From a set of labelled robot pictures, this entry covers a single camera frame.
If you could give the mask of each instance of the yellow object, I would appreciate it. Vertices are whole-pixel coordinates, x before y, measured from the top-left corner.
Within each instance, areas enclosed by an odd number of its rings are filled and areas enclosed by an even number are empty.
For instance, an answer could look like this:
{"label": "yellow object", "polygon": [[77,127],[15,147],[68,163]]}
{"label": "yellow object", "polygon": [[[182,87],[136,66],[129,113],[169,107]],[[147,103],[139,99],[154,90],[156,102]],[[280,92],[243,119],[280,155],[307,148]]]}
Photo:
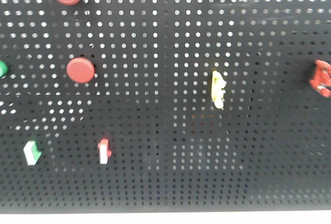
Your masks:
{"label": "yellow object", "polygon": [[224,94],[227,82],[223,79],[221,73],[213,71],[212,79],[212,100],[218,109],[224,108]]}

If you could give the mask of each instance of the perforated metal panel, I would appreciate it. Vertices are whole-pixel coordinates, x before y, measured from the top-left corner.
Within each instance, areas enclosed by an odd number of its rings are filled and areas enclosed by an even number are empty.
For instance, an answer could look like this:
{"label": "perforated metal panel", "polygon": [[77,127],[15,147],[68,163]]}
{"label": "perforated metal panel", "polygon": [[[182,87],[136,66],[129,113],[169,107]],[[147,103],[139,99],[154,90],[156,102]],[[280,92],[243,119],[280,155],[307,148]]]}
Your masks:
{"label": "perforated metal panel", "polygon": [[[329,3],[1,0],[0,212],[330,209],[330,101],[308,83]],[[81,55],[97,73],[78,85]]]}

